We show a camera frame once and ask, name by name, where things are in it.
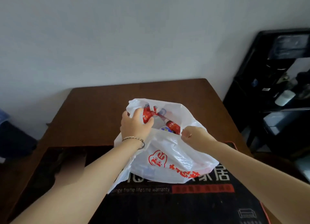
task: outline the hand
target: hand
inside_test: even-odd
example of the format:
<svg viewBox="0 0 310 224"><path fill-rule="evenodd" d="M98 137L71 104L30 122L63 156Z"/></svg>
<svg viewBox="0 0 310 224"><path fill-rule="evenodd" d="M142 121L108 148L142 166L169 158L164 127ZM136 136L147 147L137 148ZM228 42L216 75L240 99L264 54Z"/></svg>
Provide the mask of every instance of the hand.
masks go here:
<svg viewBox="0 0 310 224"><path fill-rule="evenodd" d="M128 116L128 112L124 111L123 118L121 121L121 134L122 139L128 136L135 136L142 140L145 140L149 135L151 128L154 124L154 118L151 117L149 121L144 124L140 121L140 116L142 115L143 108L138 108L134 111L132 118Z"/></svg>
<svg viewBox="0 0 310 224"><path fill-rule="evenodd" d="M217 141L204 128L187 126L181 132L181 139L197 151L205 151L210 142Z"/></svg>

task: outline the white plastic bag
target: white plastic bag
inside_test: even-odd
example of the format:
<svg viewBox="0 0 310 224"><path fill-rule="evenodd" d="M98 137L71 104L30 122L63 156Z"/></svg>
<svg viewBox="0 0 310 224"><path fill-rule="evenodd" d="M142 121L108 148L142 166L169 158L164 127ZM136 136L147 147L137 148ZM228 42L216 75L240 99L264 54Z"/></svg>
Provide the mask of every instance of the white plastic bag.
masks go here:
<svg viewBox="0 0 310 224"><path fill-rule="evenodd" d="M166 117L178 124L181 131L187 126L204 128L186 107L178 103L134 99L129 101L126 110L132 117L137 108L144 108L146 104L150 105L150 109L156 106L157 112L165 109ZM114 146L118 146L121 141L122 136L119 134L114 140ZM193 177L210 173L218 164L219 162L211 156L195 151L184 143L180 135L152 128L145 140L145 147L130 158L109 192L118 183L126 181L130 172L151 181L185 183Z"/></svg>

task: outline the forearm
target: forearm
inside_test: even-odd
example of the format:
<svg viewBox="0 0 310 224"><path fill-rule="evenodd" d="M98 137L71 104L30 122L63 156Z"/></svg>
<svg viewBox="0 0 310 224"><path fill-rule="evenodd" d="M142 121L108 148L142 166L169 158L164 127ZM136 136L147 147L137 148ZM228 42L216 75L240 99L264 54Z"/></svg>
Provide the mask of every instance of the forearm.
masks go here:
<svg viewBox="0 0 310 224"><path fill-rule="evenodd" d="M12 223L86 224L141 141L127 139L85 167L75 183L53 187Z"/></svg>
<svg viewBox="0 0 310 224"><path fill-rule="evenodd" d="M224 165L283 223L308 223L310 186L220 142L201 148Z"/></svg>

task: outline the red bottle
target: red bottle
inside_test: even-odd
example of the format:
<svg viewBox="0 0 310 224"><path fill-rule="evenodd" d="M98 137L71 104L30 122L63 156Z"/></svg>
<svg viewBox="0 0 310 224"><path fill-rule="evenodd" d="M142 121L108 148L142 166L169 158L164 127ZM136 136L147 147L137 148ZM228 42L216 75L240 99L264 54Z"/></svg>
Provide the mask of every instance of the red bottle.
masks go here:
<svg viewBox="0 0 310 224"><path fill-rule="evenodd" d="M160 116L160 118L165 122L165 124L167 125L167 127L175 134L180 135L181 132L181 128L179 125L177 125L175 122L167 119L165 116L162 116L160 114L158 114Z"/></svg>
<svg viewBox="0 0 310 224"><path fill-rule="evenodd" d="M147 123L149 119L154 115L156 115L156 107L154 106L154 111L151 111L150 105L145 105L142 114L143 122Z"/></svg>

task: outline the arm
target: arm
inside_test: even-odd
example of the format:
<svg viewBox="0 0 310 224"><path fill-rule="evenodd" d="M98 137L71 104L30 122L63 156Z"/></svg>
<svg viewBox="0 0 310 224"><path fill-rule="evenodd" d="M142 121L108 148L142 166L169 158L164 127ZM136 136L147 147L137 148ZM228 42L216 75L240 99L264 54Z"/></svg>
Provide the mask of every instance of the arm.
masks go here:
<svg viewBox="0 0 310 224"><path fill-rule="evenodd" d="M123 113L122 138L136 136L145 140L154 123L139 121L142 109L133 118ZM72 223L87 224L102 202L127 161L142 146L140 140L130 138L85 167L77 182L66 186L54 186L41 198L23 211L12 224Z"/></svg>
<svg viewBox="0 0 310 224"><path fill-rule="evenodd" d="M283 223L310 221L310 186L216 141L203 128L188 126L182 140L224 165Z"/></svg>

